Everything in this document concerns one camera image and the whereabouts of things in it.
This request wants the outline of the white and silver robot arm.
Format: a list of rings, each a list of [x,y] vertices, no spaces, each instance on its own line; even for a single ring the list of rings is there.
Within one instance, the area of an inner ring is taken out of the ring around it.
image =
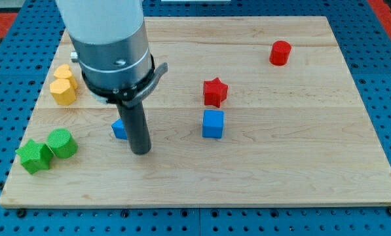
[[[153,72],[141,0],[56,0],[88,89],[133,99]]]

